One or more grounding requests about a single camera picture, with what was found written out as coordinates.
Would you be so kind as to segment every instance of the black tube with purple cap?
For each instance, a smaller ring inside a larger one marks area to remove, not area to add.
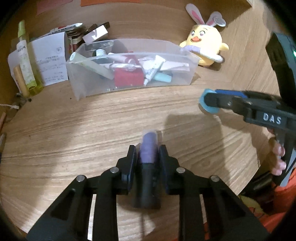
[[[157,133],[148,132],[143,136],[135,168],[136,197],[134,206],[145,209],[160,208],[159,160]]]

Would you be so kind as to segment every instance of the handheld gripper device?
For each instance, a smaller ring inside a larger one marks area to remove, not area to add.
[[[266,51],[276,73],[280,96],[254,91],[205,89],[201,106],[212,114],[219,108],[242,115],[247,123],[274,129],[277,141],[286,152],[286,169],[274,176],[276,185],[285,187],[296,163],[296,45],[292,38],[273,33]]]

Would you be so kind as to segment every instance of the wooden desk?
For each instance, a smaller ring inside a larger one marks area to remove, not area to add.
[[[58,25],[107,20],[113,38],[143,37],[180,43],[193,24],[184,8],[188,0],[161,1],[164,6],[125,3],[84,8],[80,8],[77,0],[38,17],[31,15],[32,2],[23,6],[8,29],[16,28],[22,18],[36,35]],[[205,5],[208,1],[203,1],[199,8],[208,15],[213,10],[223,12],[225,8],[220,10],[223,6],[219,2],[216,1],[215,9]],[[66,81],[46,87],[27,103],[4,127],[7,142],[1,163],[0,191],[3,207],[13,222],[29,231],[77,175],[93,177],[114,166],[126,155],[130,144],[141,141],[146,129],[162,132],[169,154],[182,166],[203,177],[219,175],[238,194],[267,154],[266,130],[244,123],[242,117],[231,112],[218,116],[204,114],[198,100],[205,88],[278,91],[264,51],[269,36],[262,20],[264,6],[256,1],[253,9],[234,20],[238,12],[249,7],[231,11],[229,19],[225,16],[231,24],[223,33],[231,50],[225,54],[226,62],[220,71],[198,67],[191,86],[121,91],[77,102]],[[248,24],[237,32],[238,25],[244,23]],[[261,37],[259,46],[254,42],[257,32]],[[128,198],[118,198],[120,240],[158,241],[177,237],[177,197],[164,197],[160,211],[141,213],[132,209],[130,203]]]

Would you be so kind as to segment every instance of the yellow chick plush with bunny ears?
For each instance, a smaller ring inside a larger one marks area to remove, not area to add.
[[[222,63],[223,58],[219,55],[219,52],[221,50],[227,51],[229,47],[222,42],[221,34],[214,27],[216,25],[226,26],[221,13],[213,12],[205,23],[195,5],[187,4],[186,10],[197,25],[193,26],[187,40],[180,43],[180,47],[184,47],[184,49],[198,55],[201,58],[198,64],[201,66],[210,66],[214,62]]]

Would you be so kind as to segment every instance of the bunny ear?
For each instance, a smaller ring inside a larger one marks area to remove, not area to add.
[[[226,22],[225,20],[222,18],[222,14],[219,12],[213,12],[209,18],[209,20],[206,22],[206,25],[215,27],[216,25],[220,26],[220,27],[225,27],[226,26]]]
[[[197,24],[205,24],[204,20],[202,19],[201,14],[200,14],[200,11],[198,10],[198,8],[195,5],[193,5],[192,3],[187,4],[186,10]]]

